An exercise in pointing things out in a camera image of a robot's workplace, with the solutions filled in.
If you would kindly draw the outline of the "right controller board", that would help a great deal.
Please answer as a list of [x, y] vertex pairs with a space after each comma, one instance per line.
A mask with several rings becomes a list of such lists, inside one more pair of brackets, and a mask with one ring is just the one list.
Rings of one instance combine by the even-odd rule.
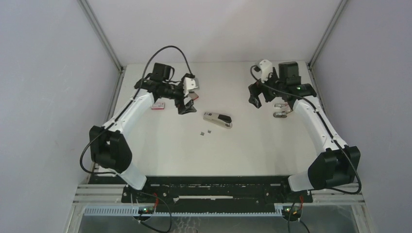
[[301, 208], [284, 208], [282, 210], [283, 216], [295, 215], [301, 211]]

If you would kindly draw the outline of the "left controller board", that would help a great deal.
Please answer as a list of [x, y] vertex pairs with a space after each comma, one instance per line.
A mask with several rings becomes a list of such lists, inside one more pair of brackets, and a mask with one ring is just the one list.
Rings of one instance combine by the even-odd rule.
[[155, 208], [153, 207], [143, 207], [140, 208], [138, 211], [139, 215], [152, 215], [155, 212]]

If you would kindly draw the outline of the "aluminium frame rails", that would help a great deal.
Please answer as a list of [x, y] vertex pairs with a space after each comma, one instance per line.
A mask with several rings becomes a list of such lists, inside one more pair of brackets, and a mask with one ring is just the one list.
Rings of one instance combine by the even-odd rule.
[[[122, 184], [80, 184], [77, 187], [73, 205], [80, 204], [101, 204], [112, 205], [120, 204], [121, 198], [124, 197]], [[362, 194], [349, 195], [340, 193], [338, 191], [323, 189], [312, 191], [312, 204], [314, 205], [365, 205], [365, 200]], [[199, 200], [219, 200], [219, 199], [233, 199], [233, 195], [180, 195], [173, 198], [174, 201], [185, 199], [199, 199]]]

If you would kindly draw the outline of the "open red staple box tray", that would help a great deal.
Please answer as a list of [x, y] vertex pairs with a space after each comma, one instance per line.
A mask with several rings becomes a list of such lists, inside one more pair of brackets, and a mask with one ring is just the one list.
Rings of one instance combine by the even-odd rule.
[[189, 97], [191, 100], [195, 101], [199, 98], [199, 95], [195, 92], [189, 92]]

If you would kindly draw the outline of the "black silver stapler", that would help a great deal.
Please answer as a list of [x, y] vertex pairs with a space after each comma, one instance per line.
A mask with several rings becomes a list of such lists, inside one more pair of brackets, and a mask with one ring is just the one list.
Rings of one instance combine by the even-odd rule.
[[203, 120], [213, 123], [215, 125], [221, 126], [226, 129], [230, 129], [233, 126], [232, 118], [224, 114], [205, 112], [203, 115]]

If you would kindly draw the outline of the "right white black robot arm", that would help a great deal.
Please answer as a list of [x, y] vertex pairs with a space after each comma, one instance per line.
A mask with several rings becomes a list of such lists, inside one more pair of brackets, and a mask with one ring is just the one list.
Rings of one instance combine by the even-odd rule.
[[260, 95], [266, 102], [282, 98], [300, 116], [317, 153], [307, 171], [288, 177], [288, 184], [280, 190], [283, 200], [295, 201], [300, 191], [330, 189], [343, 193], [338, 187], [353, 181], [358, 182], [358, 189], [350, 194], [360, 193], [362, 183], [357, 168], [361, 152], [357, 146], [349, 146], [334, 129], [313, 86], [302, 83], [298, 63], [283, 62], [275, 68], [270, 61], [261, 60], [250, 67], [250, 74], [255, 82], [248, 87], [249, 103], [260, 108]]

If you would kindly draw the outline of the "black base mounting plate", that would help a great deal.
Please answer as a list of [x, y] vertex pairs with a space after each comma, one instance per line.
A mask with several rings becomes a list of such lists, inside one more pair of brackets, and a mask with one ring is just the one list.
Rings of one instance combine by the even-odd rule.
[[[292, 192], [287, 176], [147, 176], [141, 191], [130, 191], [123, 203], [155, 204], [167, 212], [174, 211], [263, 211], [275, 204], [312, 203], [311, 193]], [[233, 195], [219, 200], [185, 199], [180, 195]]]

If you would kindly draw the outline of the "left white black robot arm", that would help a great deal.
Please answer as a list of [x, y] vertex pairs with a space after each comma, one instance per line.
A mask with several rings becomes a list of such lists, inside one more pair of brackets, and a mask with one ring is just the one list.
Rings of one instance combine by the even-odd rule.
[[195, 113], [194, 101], [185, 101], [199, 89], [199, 81], [191, 72], [179, 81], [171, 81], [172, 66], [155, 63], [151, 73], [143, 74], [134, 91], [122, 108], [102, 126], [93, 126], [89, 131], [91, 160], [106, 169], [107, 174], [121, 177], [132, 187], [133, 196], [140, 202], [147, 202], [152, 190], [146, 186], [146, 176], [132, 161], [129, 135], [143, 114], [153, 104], [166, 98], [174, 101], [178, 114]]

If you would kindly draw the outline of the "red staple box sleeve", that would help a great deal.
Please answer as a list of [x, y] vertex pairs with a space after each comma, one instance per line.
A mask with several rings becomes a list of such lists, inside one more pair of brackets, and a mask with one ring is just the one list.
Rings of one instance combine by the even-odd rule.
[[164, 110], [165, 109], [165, 103], [164, 102], [156, 102], [151, 106], [152, 110]]

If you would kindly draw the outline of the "controller board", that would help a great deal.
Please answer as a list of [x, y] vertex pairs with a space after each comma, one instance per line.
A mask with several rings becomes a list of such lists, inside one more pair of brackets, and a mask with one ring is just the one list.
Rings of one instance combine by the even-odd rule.
[[153, 207], [143, 207], [140, 208], [138, 211], [139, 215], [152, 215], [155, 212], [155, 208]]
[[295, 215], [301, 211], [301, 208], [284, 208], [282, 210], [283, 216]]

